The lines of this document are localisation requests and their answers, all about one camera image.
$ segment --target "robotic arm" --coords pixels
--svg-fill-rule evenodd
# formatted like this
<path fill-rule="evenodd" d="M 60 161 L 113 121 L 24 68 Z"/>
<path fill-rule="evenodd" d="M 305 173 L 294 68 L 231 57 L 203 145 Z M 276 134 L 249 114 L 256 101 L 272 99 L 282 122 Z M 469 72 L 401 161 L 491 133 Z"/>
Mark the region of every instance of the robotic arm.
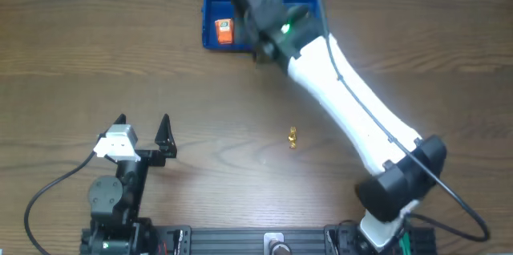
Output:
<path fill-rule="evenodd" d="M 277 61 L 313 95 L 357 149 L 372 176 L 356 187 L 367 209 L 358 231 L 364 246 L 381 252 L 400 234 L 405 214 L 434 186 L 383 128 L 437 176 L 446 157 L 445 145 L 436 136 L 422 140 L 395 116 L 349 65 L 330 35 L 332 60 L 321 21 L 308 8 L 287 9 L 281 0 L 231 1 L 255 49 Z"/>

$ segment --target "green led light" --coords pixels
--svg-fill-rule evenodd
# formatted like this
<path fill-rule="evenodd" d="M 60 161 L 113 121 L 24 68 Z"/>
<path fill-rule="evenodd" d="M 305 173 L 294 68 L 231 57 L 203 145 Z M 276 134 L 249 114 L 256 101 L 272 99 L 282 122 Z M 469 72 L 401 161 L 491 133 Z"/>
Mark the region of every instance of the green led light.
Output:
<path fill-rule="evenodd" d="M 283 26 L 281 27 L 281 32 L 282 32 L 282 33 L 286 34 L 286 33 L 288 33 L 289 31 L 290 31 L 290 24 L 289 24 L 289 23 L 287 23 L 287 24 L 285 24 L 285 25 L 283 25 Z"/>

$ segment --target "blue bin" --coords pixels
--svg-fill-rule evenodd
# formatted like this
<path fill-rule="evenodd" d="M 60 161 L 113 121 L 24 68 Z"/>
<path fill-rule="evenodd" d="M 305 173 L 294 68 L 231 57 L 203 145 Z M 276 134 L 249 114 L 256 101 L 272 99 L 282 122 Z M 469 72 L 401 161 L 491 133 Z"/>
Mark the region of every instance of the blue bin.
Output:
<path fill-rule="evenodd" d="M 283 0 L 283 3 L 287 7 L 307 5 L 312 14 L 319 17 L 317 0 Z M 203 29 L 201 38 L 204 48 L 220 51 L 252 51 L 251 46 L 238 42 L 237 39 L 234 44 L 228 45 L 220 45 L 217 42 L 216 20 L 234 18 L 235 16 L 230 0 L 203 0 L 203 8 L 201 11 L 203 12 Z"/>

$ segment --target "wooden table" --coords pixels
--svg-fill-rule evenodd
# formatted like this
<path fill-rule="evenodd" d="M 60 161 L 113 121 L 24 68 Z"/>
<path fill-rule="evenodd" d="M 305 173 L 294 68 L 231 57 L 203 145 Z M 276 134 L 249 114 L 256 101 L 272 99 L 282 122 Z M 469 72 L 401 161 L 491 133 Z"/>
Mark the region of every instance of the wooden table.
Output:
<path fill-rule="evenodd" d="M 0 0 L 0 249 L 36 254 L 22 215 L 127 114 L 141 148 L 168 113 L 179 159 L 150 171 L 140 215 L 157 225 L 322 226 L 359 220 L 366 171 L 319 104 L 277 66 L 206 51 L 203 0 Z M 437 231 L 441 254 L 513 251 L 513 0 L 326 0 L 332 32 L 364 80 L 423 136 L 443 137 L 442 178 L 492 240 Z M 297 127 L 298 149 L 287 136 Z M 94 159 L 45 193 L 30 225 L 76 254 Z M 419 212 L 478 234 L 435 188 Z"/>

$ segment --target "black cable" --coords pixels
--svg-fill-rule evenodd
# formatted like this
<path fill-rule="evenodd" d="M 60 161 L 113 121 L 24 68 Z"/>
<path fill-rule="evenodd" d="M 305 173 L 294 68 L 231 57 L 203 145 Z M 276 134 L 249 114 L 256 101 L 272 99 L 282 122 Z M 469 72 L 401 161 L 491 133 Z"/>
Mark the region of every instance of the black cable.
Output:
<path fill-rule="evenodd" d="M 357 95 L 354 93 L 354 91 L 351 89 L 349 84 L 344 80 L 344 77 L 338 70 L 337 64 L 335 63 L 335 58 L 333 57 L 333 52 L 331 51 L 331 46 L 329 43 L 329 26 L 328 26 L 328 17 L 326 15 L 325 6 L 324 6 L 324 0 L 317 0 L 318 6 L 319 6 L 319 12 L 321 16 L 321 22 L 322 27 L 324 31 L 324 37 L 326 41 L 326 46 L 328 47 L 328 53 L 329 58 L 331 59 L 331 63 L 333 65 L 333 68 L 335 69 L 335 72 L 337 73 L 337 78 L 344 84 L 344 87 L 347 89 L 347 91 L 353 96 L 353 98 L 357 101 L 357 103 L 362 107 L 362 109 L 369 115 L 369 117 L 377 124 L 377 126 L 386 134 L 386 136 L 389 138 L 389 141 L 391 143 L 394 143 L 397 145 L 407 156 L 409 156 L 424 172 L 433 179 L 440 187 L 442 187 L 450 196 L 453 197 L 453 199 L 458 202 L 471 217 L 474 219 L 474 221 L 479 225 L 481 230 L 483 231 L 482 237 L 473 236 L 461 231 L 458 231 L 456 229 L 453 229 L 449 226 L 446 226 L 440 222 L 437 222 L 433 219 L 430 219 L 428 217 L 425 217 L 423 215 L 418 215 L 414 213 L 410 213 L 408 216 L 412 218 L 416 218 L 419 220 L 423 220 L 427 223 L 432 224 L 433 226 L 439 227 L 440 229 L 444 229 L 450 233 L 453 233 L 454 235 L 458 235 L 460 237 L 463 237 L 470 241 L 476 241 L 476 242 L 484 242 L 488 241 L 490 239 L 490 231 L 487 227 L 487 223 L 485 220 L 476 212 L 474 209 L 472 209 L 463 199 L 456 194 L 449 186 L 447 186 L 445 183 L 443 183 L 428 167 L 426 167 L 414 154 L 412 154 L 404 145 L 402 145 L 397 138 L 395 138 L 383 124 L 374 116 L 374 114 L 369 110 L 369 108 L 357 97 Z"/>
<path fill-rule="evenodd" d="M 66 174 L 60 176 L 59 178 L 55 179 L 53 182 L 49 183 L 48 185 L 46 185 L 45 187 L 43 187 L 41 190 L 39 190 L 39 192 L 37 192 L 33 197 L 32 199 L 30 199 L 30 202 L 29 204 L 26 206 L 26 209 L 25 209 L 25 216 L 23 217 L 23 223 L 25 224 L 25 232 L 26 232 L 26 235 L 29 237 L 30 239 L 30 242 L 32 242 L 32 244 L 34 244 L 35 248 L 37 248 L 39 250 L 39 252 L 41 252 L 41 254 L 43 255 L 50 255 L 39 243 L 37 240 L 35 240 L 34 238 L 34 235 L 32 235 L 32 231 L 30 231 L 30 226 L 29 226 L 29 215 L 30 215 L 30 209 L 32 208 L 32 205 L 34 205 L 35 201 L 46 191 L 48 191 L 49 188 L 52 188 L 54 187 L 56 184 L 62 182 L 64 179 L 66 179 L 67 177 L 75 174 L 76 172 L 80 171 L 81 168 L 83 168 L 85 165 L 87 165 L 87 163 L 89 163 L 89 161 L 93 158 L 93 156 L 95 156 L 95 152 L 91 152 L 91 154 L 89 154 L 89 156 L 77 167 L 77 168 L 74 168 L 73 170 L 67 172 Z"/>

